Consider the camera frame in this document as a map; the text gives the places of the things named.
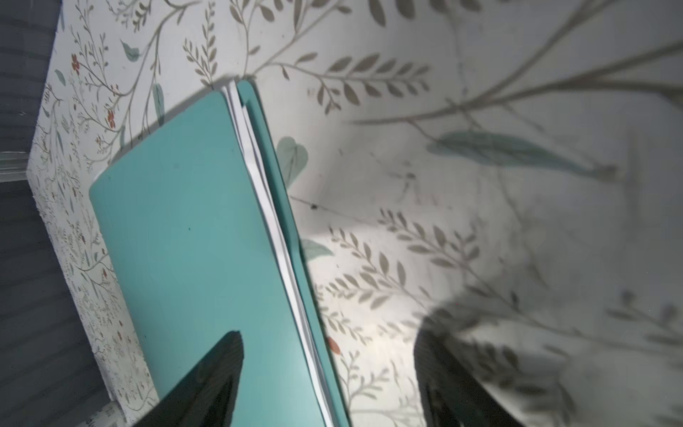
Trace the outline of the teal plastic folder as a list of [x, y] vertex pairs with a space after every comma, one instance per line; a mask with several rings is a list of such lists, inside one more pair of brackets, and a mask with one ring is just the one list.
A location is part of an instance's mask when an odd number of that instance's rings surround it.
[[[261, 150], [335, 426], [346, 426], [260, 99], [252, 83], [235, 82]], [[222, 88], [113, 162], [89, 197], [159, 402], [218, 341], [238, 331], [245, 359], [229, 426], [326, 426]]]

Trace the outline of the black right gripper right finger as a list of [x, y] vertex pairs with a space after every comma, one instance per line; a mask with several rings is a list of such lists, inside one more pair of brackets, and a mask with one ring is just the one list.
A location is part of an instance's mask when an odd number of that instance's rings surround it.
[[414, 369], [426, 425], [521, 427], [426, 328], [415, 339]]

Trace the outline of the white paper sheets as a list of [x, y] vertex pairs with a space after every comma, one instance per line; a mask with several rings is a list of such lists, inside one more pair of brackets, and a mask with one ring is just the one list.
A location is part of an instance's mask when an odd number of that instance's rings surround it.
[[238, 85], [234, 80], [229, 81], [227, 85], [222, 87], [222, 93], [228, 103], [231, 119], [236, 129], [238, 143], [258, 198], [261, 213], [267, 224], [270, 242], [272, 243], [277, 266], [279, 267], [279, 273], [283, 280], [287, 299], [293, 313], [297, 333], [302, 343], [303, 353], [305, 355], [309, 375], [311, 376], [311, 382], [318, 401], [318, 406], [325, 425], [335, 426], [336, 419], [334, 407], [329, 402], [325, 374], [320, 365], [317, 348], [302, 302], [301, 293], [299, 292], [295, 270], [293, 269], [286, 240], [280, 227], [279, 217], [277, 217], [270, 185], [268, 184], [266, 168], [263, 163], [259, 144], [255, 137], [248, 109], [240, 99]]

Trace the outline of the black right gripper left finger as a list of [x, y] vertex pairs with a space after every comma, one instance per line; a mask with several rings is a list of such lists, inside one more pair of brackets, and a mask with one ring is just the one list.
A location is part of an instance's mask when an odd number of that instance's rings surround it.
[[135, 426], [229, 426], [244, 359], [242, 335], [227, 333]]

